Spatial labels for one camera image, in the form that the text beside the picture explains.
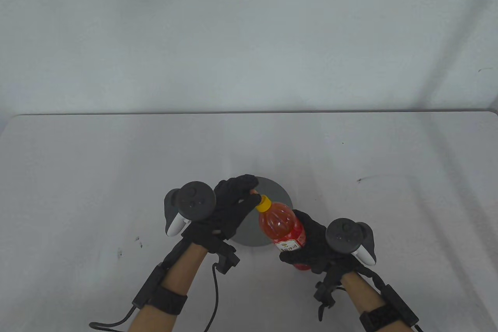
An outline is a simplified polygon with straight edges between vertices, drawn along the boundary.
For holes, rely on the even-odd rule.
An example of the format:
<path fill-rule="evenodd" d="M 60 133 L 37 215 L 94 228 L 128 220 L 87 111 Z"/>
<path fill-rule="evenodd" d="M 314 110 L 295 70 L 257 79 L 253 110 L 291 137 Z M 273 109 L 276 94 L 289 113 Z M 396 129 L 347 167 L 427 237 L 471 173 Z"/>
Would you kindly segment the person's left hand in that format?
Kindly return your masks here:
<path fill-rule="evenodd" d="M 198 222 L 192 222 L 182 232 L 182 240 L 204 247 L 215 253 L 224 242 L 232 238 L 238 227 L 261 202 L 254 193 L 258 186 L 254 175 L 241 175 L 220 181 L 214 188 L 216 206 L 214 212 Z"/>

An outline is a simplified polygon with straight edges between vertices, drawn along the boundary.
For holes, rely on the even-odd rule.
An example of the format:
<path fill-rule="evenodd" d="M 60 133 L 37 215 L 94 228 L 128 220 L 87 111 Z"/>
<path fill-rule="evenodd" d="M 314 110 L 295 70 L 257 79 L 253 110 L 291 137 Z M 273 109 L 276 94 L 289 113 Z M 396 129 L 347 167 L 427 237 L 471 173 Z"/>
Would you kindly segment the person's right hand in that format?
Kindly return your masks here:
<path fill-rule="evenodd" d="M 294 210 L 306 234 L 304 247 L 279 254 L 280 261 L 290 265 L 307 265 L 312 273 L 321 274 L 332 268 L 340 277 L 358 270 L 361 263 L 350 254 L 334 251 L 326 241 L 326 227 L 316 222 L 310 215 Z"/>

